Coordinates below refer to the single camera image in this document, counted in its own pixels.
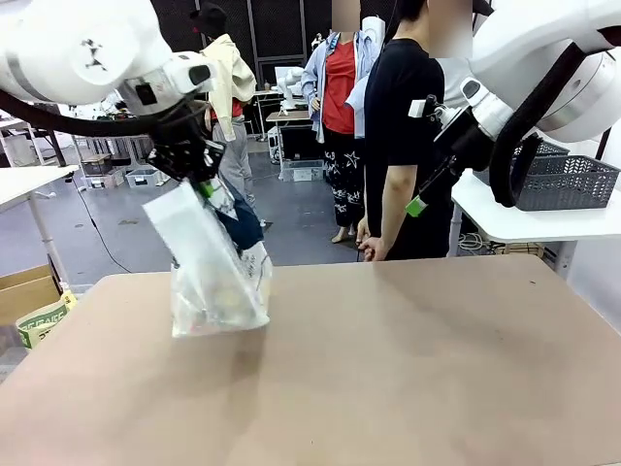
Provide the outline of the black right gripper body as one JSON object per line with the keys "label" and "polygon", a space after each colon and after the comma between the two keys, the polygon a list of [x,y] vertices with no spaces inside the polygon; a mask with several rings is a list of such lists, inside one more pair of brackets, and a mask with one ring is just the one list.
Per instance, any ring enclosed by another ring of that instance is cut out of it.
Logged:
{"label": "black right gripper body", "polygon": [[490,163],[490,137],[479,127],[471,110],[460,110],[434,141],[454,171],[484,171]]}

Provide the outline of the person's right hand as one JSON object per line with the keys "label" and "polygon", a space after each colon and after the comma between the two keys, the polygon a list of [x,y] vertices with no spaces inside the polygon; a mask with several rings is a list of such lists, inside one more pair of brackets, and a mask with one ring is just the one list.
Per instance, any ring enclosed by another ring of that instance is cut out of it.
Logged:
{"label": "person's right hand", "polygon": [[358,247],[363,253],[365,262],[383,261],[391,245],[383,238],[370,237],[364,240]]}

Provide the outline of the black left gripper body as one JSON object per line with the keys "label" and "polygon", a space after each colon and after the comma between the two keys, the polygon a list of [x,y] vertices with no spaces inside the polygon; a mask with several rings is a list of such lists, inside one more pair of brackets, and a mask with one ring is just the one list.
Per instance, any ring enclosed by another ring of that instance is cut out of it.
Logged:
{"label": "black left gripper body", "polygon": [[156,125],[147,133],[153,149],[147,163],[176,181],[208,181],[215,169],[206,160],[206,140],[195,118]]}

